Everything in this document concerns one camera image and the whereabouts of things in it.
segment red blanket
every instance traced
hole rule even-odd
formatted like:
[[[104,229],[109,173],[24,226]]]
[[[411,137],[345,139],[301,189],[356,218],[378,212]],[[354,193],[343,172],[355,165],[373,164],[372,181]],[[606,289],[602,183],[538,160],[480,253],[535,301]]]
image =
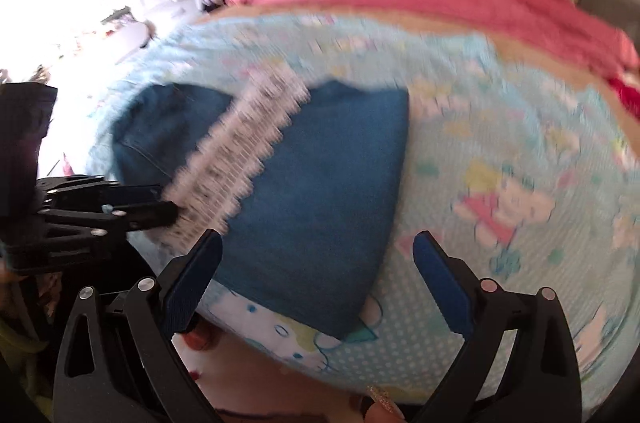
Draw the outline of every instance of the red blanket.
[[[580,11],[570,0],[229,0],[248,5],[326,4],[406,10],[459,19],[511,35],[558,58],[588,68],[622,89],[625,105],[640,118],[618,77],[640,61],[624,32]]]

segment light blue bedsheet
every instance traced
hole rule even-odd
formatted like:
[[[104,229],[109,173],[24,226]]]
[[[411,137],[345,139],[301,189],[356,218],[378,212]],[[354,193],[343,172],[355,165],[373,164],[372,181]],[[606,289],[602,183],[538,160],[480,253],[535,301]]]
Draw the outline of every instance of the light blue bedsheet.
[[[462,345],[412,262],[414,235],[429,229],[479,277],[512,291],[554,288],[574,335],[584,408],[602,402],[640,342],[638,161],[594,90],[574,93],[542,70],[501,64],[485,36],[418,36],[317,15],[186,27],[142,54],[99,101],[86,170],[108,173],[109,127],[145,86],[193,83],[235,94],[252,67],[273,59],[309,86],[332,78],[359,88],[408,86],[394,233],[362,324],[343,342],[216,284],[202,314],[334,385],[374,384],[398,401],[423,402]],[[166,263],[146,238],[133,239],[157,269]],[[511,336],[484,394],[498,385]]]

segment white lace trim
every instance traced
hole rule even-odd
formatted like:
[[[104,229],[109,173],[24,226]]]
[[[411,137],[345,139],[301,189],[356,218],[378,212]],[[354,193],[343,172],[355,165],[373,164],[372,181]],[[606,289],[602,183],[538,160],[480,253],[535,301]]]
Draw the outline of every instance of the white lace trim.
[[[226,233],[226,220],[253,191],[251,179],[282,139],[281,128],[309,100],[300,77],[284,62],[254,69],[251,82],[209,129],[198,149],[164,190],[181,207],[177,222],[159,241],[186,254],[207,228]]]

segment blue gripper pad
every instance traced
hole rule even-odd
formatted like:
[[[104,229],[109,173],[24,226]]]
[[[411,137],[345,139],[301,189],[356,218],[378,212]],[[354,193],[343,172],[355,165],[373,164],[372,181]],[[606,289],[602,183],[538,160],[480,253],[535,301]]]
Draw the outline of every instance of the blue gripper pad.
[[[414,262],[436,301],[449,329],[468,340],[474,330],[471,300],[446,262],[446,253],[432,237],[414,239]]]

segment blue cloth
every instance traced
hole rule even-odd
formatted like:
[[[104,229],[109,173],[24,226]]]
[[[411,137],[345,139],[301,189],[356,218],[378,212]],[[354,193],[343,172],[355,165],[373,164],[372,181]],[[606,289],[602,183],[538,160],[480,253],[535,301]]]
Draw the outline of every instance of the blue cloth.
[[[114,124],[114,173],[168,184],[231,97],[150,86]],[[230,219],[216,281],[335,338],[358,322],[393,226],[408,94],[338,82],[311,91]]]

